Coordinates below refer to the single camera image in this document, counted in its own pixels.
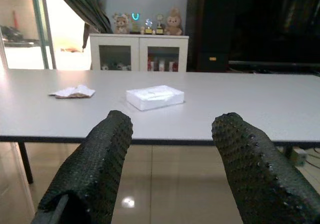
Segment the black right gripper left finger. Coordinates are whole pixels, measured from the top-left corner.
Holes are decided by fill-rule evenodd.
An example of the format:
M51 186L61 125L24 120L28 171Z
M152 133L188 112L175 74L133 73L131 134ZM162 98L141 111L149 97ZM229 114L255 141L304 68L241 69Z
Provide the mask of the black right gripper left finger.
M132 134L130 117L110 111L60 166L31 224L111 224Z

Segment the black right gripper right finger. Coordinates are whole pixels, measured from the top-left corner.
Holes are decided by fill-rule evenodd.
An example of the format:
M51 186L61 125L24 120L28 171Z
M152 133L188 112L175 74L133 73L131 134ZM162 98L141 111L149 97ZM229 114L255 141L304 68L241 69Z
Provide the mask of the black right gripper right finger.
M264 131L235 112L211 127L243 224L320 224L320 194Z

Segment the crumpled white paper scrap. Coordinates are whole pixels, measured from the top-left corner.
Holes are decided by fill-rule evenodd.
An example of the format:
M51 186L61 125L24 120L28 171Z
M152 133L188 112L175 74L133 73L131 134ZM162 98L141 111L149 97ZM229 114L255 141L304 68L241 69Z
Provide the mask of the crumpled white paper scrap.
M68 87L53 93L49 96L55 98L68 99L68 98L91 98L96 93L95 90L86 87L85 85L78 85L77 87Z

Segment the grey table with black legs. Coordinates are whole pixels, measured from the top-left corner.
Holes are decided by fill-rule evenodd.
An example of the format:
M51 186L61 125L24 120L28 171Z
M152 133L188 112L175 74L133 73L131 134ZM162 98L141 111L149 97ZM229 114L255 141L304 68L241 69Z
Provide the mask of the grey table with black legs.
M85 85L91 98L50 93ZM126 91L167 85L184 102L139 111ZM60 71L0 73L0 142L80 143L110 111L131 118L135 145L212 145L214 118L236 112L276 144L320 147L320 77L293 74Z

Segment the white glass door cabinet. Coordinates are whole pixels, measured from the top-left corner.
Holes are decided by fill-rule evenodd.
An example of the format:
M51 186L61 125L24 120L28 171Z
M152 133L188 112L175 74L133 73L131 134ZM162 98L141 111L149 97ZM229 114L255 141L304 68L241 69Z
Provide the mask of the white glass door cabinet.
M188 36L90 34L93 70L185 72Z

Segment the black floor speaker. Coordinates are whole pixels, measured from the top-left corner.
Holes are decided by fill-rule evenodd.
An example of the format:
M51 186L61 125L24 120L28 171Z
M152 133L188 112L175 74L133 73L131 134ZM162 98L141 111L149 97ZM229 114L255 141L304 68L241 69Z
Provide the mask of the black floor speaker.
M227 69L232 29L230 0L201 0L198 65L200 71L224 72Z

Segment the beige bear plush toy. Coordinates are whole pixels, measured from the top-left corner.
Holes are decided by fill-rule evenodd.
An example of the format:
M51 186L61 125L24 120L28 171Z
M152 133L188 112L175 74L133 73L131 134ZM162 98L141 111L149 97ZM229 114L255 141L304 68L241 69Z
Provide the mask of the beige bear plush toy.
M115 34L129 34L129 15L127 13L115 13L113 16Z

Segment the crystal ball trophy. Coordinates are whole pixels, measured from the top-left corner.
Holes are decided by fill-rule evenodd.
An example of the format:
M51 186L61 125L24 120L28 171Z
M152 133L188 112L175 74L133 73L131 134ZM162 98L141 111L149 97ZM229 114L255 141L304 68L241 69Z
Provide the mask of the crystal ball trophy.
M148 19L146 19L144 21L144 24L145 24L145 26L144 26L145 34L152 34L152 32L153 32L153 29L152 29L153 22L152 22L152 20L148 18Z

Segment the gold clock trophy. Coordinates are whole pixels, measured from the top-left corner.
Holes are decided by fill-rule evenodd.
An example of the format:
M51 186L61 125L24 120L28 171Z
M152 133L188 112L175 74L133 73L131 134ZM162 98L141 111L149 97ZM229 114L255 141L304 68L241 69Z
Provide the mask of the gold clock trophy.
M157 20L157 26L156 26L156 35L163 35L164 34L164 27L162 25L162 21L163 21L163 15L162 14L158 14L156 16L156 20Z

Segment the green framed glass door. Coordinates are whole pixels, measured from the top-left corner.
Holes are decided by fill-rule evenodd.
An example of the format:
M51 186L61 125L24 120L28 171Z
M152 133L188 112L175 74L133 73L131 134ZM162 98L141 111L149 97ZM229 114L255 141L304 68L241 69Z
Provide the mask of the green framed glass door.
M55 69L46 0L0 0L0 63L4 69Z

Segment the dark green curtain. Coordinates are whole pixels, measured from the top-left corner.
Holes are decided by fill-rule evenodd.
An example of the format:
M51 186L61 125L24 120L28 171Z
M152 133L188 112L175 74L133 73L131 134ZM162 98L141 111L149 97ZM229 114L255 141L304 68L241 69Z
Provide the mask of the dark green curtain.
M92 31L112 33L111 22L102 7L102 0L64 1L84 21L82 49L86 49Z

